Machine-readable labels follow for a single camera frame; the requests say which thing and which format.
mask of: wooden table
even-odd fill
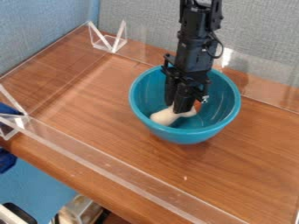
[[[82,26],[15,68],[1,83],[34,118],[242,221],[294,222],[299,115],[242,97],[236,120],[208,142],[192,146],[166,143],[137,121],[126,100],[132,81],[148,64],[162,62],[164,50],[129,41],[119,54],[142,62],[94,50]],[[228,68],[222,71],[249,97],[257,95],[262,101],[273,88],[281,94],[274,92],[273,99],[265,100],[297,111],[294,88]],[[2,145],[126,221],[188,223],[25,135]]]

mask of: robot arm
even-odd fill
[[[181,0],[176,57],[164,55],[164,101],[174,114],[190,111],[194,101],[208,99],[208,71],[222,44],[213,33],[220,29],[221,0]]]

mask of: blue plastic bowl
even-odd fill
[[[153,67],[134,80],[129,90],[129,104],[136,117],[161,139],[176,144],[196,144],[213,137],[234,119],[240,109],[238,89],[218,71],[209,71],[209,101],[201,105],[200,113],[180,118],[170,127],[149,119],[152,113],[165,109],[164,73]]]

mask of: blue wall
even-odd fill
[[[0,74],[97,18],[98,0],[1,0]]]
[[[97,18],[98,0],[0,0],[0,74]],[[22,160],[0,175],[0,204],[13,202],[38,224],[47,224],[74,194]]]

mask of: bowl rim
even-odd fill
[[[234,119],[234,117],[238,114],[238,110],[240,110],[240,93],[238,93],[238,89],[236,84],[233,83],[233,81],[228,78],[228,76],[221,73],[220,71],[217,71],[216,69],[210,69],[210,71],[228,83],[228,86],[232,89],[233,95],[234,95],[234,105],[233,108],[230,110],[230,112],[228,113],[228,115],[222,118],[222,120],[214,124],[212,124],[208,127],[204,128],[197,128],[197,129],[176,129],[168,126],[162,126],[161,124],[153,122],[140,111],[138,107],[136,106],[136,102],[133,100],[134,98],[134,91],[136,91],[136,85],[140,82],[140,80],[149,75],[152,72],[157,71],[162,69],[161,66],[154,66],[152,68],[149,68],[146,71],[144,71],[138,77],[134,79],[133,84],[130,85],[129,88],[129,93],[127,93],[127,101],[129,101],[129,105],[130,105],[130,109],[134,112],[134,115],[138,117],[138,119],[145,123],[145,125],[148,125],[150,128],[160,130],[160,131],[165,131],[165,132],[170,132],[174,134],[198,134],[198,133],[206,133],[214,130],[220,130],[222,129],[229,123],[230,121]]]

